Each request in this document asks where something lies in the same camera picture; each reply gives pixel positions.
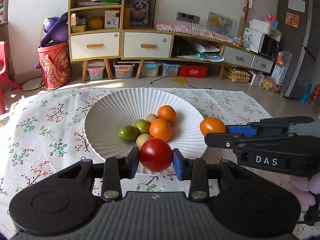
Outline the right hand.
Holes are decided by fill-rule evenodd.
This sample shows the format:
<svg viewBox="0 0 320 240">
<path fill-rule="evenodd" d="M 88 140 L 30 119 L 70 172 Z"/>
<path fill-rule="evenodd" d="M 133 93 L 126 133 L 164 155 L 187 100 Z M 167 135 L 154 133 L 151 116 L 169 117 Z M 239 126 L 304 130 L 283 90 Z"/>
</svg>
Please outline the right hand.
<svg viewBox="0 0 320 240">
<path fill-rule="evenodd" d="M 311 207 L 319 210 L 319 173 L 308 177 L 291 176 L 292 192 L 298 199 L 302 213 L 306 213 Z"/>
</svg>

